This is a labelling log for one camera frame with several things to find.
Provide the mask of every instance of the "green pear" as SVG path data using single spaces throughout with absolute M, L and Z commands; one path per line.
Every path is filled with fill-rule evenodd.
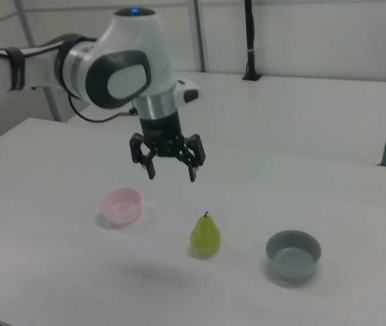
M 210 254 L 220 246 L 220 231 L 214 224 L 213 218 L 206 212 L 196 224 L 190 235 L 190 244 L 202 254 Z

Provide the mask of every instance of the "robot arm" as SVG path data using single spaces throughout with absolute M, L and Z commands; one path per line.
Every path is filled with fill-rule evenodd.
M 186 164 L 191 181 L 203 165 L 200 137 L 182 135 L 177 112 L 202 93 L 191 81 L 175 81 L 166 35 L 152 10 L 117 11 L 98 40 L 66 35 L 40 48 L 0 50 L 0 92 L 35 86 L 62 88 L 104 109 L 132 101 L 143 135 L 131 138 L 131 155 L 150 179 L 155 176 L 154 156 Z M 141 144 L 149 149 L 146 155 Z

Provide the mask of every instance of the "bowl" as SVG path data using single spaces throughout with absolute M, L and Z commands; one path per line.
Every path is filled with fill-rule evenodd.
M 288 230 L 272 236 L 267 242 L 266 252 L 276 274 L 288 280 L 301 280 L 314 273 L 321 247 L 313 236 Z
M 104 197 L 101 212 L 112 224 L 129 223 L 140 215 L 141 195 L 133 188 L 114 190 Z

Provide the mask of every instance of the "tabletop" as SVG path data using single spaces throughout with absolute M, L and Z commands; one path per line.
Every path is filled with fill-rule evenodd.
M 358 164 L 380 164 L 386 141 L 386 83 L 292 77 L 174 72 L 203 89 L 180 108 L 186 136 L 216 145 Z M 89 106 L 87 117 L 113 112 Z M 79 118 L 73 124 L 90 124 Z M 141 132 L 138 119 L 121 117 L 99 128 Z
M 386 167 L 205 143 L 190 183 L 174 159 L 156 177 L 130 158 L 130 133 L 29 119 L 0 137 L 0 320 L 12 326 L 386 325 Z M 141 216 L 99 212 L 133 187 Z M 222 243 L 190 248 L 205 211 Z M 267 240 L 318 239 L 305 283 L 277 278 Z

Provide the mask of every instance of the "black pole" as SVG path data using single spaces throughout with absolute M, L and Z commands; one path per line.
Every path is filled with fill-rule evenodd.
M 246 41 L 247 41 L 247 71 L 243 80 L 259 80 L 262 75 L 255 71 L 255 51 L 253 42 L 255 41 L 255 25 L 253 23 L 252 0 L 245 0 L 246 15 Z

